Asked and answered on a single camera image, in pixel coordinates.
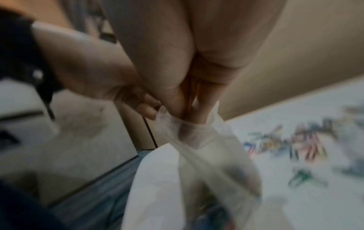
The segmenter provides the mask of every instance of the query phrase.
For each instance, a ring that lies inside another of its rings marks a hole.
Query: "clear plastic bag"
[[[156,127],[180,153],[185,229],[244,229],[260,205],[260,176],[231,129],[211,112],[206,125],[160,108]]]

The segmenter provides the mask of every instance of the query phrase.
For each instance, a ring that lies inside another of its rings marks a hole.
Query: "white table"
[[[342,106],[364,102],[364,77],[306,94],[234,118],[227,123],[243,143],[248,133],[269,132],[283,125],[282,136],[289,136],[299,123],[321,122],[325,117],[339,118]],[[289,156],[253,156],[263,182],[263,203],[254,223],[256,229],[364,229],[364,181],[337,175],[335,165],[349,160],[335,142],[323,138],[328,159],[309,164],[293,163]],[[166,144],[151,152],[136,173],[122,224],[123,230],[179,230],[184,212],[178,176],[178,152]],[[310,183],[292,189],[287,186],[295,166],[309,167],[328,181],[327,188]]]

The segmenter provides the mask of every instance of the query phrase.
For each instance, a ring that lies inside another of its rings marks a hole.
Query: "person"
[[[149,119],[163,105],[175,117],[203,124],[255,57],[286,0],[100,2],[121,46],[1,10],[0,79],[33,84],[46,103],[53,92],[67,88],[124,102]],[[12,205],[25,214],[34,212],[7,186],[1,184],[0,193],[12,198],[1,202],[1,218],[10,215]],[[47,214],[23,223],[0,219],[0,224],[22,229],[36,226],[42,216]],[[64,229],[54,218],[50,221],[37,229]]]

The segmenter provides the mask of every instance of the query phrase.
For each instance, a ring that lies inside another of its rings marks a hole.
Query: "forearm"
[[[121,46],[41,22],[32,25],[32,32],[63,84],[75,77],[87,82],[97,80],[97,83],[104,79],[103,83],[109,85],[137,84],[139,81]]]

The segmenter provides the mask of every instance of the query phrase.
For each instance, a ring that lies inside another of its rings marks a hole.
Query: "dark sleeve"
[[[0,9],[0,79],[32,84],[44,102],[50,103],[62,86],[36,43],[32,24],[31,19]]]

